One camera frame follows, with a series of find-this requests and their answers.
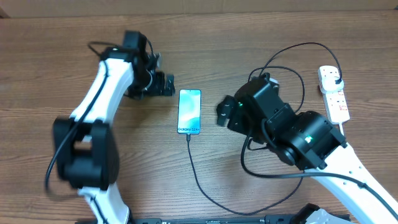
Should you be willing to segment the blue smartphone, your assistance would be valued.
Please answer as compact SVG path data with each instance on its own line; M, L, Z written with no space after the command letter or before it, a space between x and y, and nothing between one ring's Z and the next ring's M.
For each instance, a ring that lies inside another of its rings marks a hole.
M201 90L180 90L177 132L199 134L201 121Z

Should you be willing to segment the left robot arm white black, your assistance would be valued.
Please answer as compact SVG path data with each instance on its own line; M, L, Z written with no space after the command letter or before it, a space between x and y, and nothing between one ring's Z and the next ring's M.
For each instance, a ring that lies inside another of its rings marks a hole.
M119 153L112 132L114 116L123 97L174 96L174 76L160 71L160 54L146 49L150 40L139 31L127 30L123 44L102 42L97 76L83 101L69 118L53 122L54 155L44 189L53 168L61 180L78 191L95 215L93 223L134 223L117 185Z

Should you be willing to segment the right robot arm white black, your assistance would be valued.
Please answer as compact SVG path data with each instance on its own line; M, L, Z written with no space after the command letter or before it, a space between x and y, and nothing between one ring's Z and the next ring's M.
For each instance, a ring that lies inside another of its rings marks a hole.
M315 111L294 112L279 97L279 84L269 74L225 96L216 113L217 125L265 143L282 162L299 169L263 178L311 177L360 223L397 223L397 201L365 168L346 137Z

